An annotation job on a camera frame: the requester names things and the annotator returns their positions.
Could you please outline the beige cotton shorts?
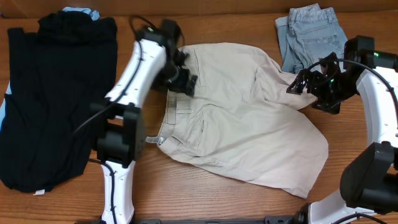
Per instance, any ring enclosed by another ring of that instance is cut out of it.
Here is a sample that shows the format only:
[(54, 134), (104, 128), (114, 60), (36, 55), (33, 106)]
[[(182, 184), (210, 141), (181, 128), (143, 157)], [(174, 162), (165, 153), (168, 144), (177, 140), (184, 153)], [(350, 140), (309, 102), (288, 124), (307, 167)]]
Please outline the beige cotton shorts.
[(326, 138), (301, 112), (315, 97), (287, 93), (295, 75), (257, 47), (183, 51), (198, 77), (195, 94), (169, 92), (160, 131), (147, 142), (176, 161), (306, 198), (328, 158)]

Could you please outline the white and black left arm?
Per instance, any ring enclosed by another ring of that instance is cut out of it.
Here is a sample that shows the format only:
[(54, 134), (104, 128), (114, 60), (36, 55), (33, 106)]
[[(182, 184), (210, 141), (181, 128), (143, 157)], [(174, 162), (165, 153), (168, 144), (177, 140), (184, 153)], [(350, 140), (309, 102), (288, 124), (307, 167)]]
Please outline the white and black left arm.
[(105, 206), (100, 223), (131, 223), (132, 178), (139, 151), (145, 146), (142, 106), (150, 89), (193, 96), (197, 76), (190, 74), (187, 55), (177, 47), (183, 35), (179, 26), (146, 27), (136, 33), (132, 57), (121, 78), (101, 103), (90, 110), (91, 146), (104, 175)]

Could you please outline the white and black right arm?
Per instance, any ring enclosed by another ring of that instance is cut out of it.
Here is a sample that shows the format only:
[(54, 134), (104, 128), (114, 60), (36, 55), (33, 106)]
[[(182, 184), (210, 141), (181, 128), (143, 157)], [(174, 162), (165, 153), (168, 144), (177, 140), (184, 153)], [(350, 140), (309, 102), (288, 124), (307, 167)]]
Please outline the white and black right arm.
[[(338, 68), (344, 64), (345, 71)], [(317, 97), (313, 107), (331, 114), (340, 103), (358, 94), (363, 102), (367, 148), (343, 171), (340, 187), (321, 201), (305, 205), (289, 223), (349, 223), (397, 211), (397, 55), (374, 50), (351, 50), (343, 59), (334, 54), (320, 59), (325, 72), (300, 71), (287, 88)]]

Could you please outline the light blue denim shorts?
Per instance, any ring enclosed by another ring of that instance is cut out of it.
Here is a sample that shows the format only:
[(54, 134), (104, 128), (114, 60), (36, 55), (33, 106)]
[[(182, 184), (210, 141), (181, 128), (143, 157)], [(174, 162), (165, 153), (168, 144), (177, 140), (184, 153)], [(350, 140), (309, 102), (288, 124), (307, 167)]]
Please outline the light blue denim shorts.
[(332, 52), (344, 57), (347, 37), (332, 7), (291, 8), (288, 16), (275, 20), (275, 27), (284, 72), (297, 74)]

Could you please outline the light blue garment underneath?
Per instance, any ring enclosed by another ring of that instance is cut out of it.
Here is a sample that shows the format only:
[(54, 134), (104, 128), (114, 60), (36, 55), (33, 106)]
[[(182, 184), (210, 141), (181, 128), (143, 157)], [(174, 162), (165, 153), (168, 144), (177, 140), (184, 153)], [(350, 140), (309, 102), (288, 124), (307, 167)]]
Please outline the light blue garment underneath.
[[(100, 19), (100, 14), (96, 10), (92, 10), (87, 7), (64, 7), (62, 9), (63, 12), (82, 12), (90, 16), (93, 21), (97, 21)], [(1, 105), (1, 123), (4, 120), (6, 115), (6, 101), (3, 100)]]

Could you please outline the black garment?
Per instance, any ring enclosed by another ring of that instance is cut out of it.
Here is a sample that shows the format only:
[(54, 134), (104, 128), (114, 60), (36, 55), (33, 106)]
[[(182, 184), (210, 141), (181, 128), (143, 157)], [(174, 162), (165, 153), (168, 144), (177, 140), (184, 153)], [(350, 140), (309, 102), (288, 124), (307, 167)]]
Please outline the black garment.
[(90, 104), (116, 79), (113, 18), (59, 11), (37, 32), (10, 28), (11, 92), (1, 125), (1, 181), (21, 192), (52, 190), (82, 175), (90, 156)]

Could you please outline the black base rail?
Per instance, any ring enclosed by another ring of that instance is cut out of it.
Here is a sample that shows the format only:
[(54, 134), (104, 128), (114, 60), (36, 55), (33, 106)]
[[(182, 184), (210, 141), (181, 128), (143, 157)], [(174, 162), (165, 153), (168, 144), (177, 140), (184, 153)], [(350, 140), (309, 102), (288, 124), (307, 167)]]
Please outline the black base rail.
[(159, 220), (159, 219), (135, 219), (133, 224), (293, 224), (294, 216), (268, 216), (260, 219), (213, 219), (213, 220)]

